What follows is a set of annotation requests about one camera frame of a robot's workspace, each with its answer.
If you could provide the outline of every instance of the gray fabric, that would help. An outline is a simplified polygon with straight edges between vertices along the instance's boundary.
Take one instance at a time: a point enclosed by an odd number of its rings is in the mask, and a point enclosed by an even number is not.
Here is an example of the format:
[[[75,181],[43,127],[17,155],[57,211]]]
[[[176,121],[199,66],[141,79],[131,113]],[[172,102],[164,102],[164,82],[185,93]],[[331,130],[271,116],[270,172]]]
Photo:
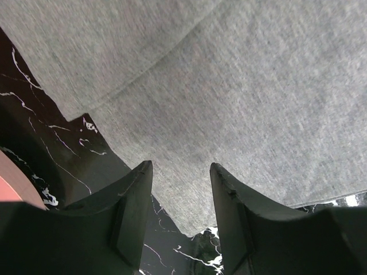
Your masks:
[[[220,0],[4,0],[0,26],[72,120],[120,92]]]

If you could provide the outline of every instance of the pink surface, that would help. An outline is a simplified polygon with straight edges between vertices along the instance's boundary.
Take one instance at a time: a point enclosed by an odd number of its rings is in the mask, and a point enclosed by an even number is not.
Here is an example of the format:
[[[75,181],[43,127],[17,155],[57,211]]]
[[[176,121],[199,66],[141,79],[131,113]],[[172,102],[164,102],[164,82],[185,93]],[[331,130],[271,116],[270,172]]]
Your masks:
[[[39,208],[45,205],[23,172],[0,151],[0,201],[24,201]]]
[[[15,190],[0,176],[0,202],[22,201]]]

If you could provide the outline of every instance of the black marble floor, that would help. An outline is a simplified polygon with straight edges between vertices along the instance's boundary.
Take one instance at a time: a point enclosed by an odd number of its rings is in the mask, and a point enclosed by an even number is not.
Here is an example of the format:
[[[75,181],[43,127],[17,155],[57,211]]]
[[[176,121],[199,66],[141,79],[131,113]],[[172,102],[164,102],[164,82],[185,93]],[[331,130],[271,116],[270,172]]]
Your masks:
[[[62,209],[126,175],[130,168],[108,147],[88,114],[66,121],[0,30],[0,150],[31,180],[48,209]],[[152,196],[140,273],[222,274],[216,227],[181,234]],[[301,207],[367,205],[367,195]]]

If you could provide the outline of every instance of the gray upholstery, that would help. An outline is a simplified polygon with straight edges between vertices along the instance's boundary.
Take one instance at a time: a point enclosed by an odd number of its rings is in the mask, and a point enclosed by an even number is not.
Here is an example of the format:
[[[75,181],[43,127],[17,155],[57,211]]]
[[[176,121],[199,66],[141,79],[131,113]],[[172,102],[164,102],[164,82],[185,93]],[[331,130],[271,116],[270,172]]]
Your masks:
[[[67,119],[89,112],[187,234],[216,223],[209,166],[287,206],[367,189],[367,3],[0,2]]]

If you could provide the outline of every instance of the black plastic part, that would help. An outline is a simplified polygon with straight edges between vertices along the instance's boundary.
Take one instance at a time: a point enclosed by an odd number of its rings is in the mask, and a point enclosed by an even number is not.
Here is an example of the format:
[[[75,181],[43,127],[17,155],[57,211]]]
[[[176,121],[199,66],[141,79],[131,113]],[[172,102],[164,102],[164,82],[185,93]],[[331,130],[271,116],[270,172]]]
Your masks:
[[[151,203],[153,167],[57,211],[0,203],[1,274],[134,274]]]
[[[364,274],[367,208],[291,209],[210,168],[224,274]]]

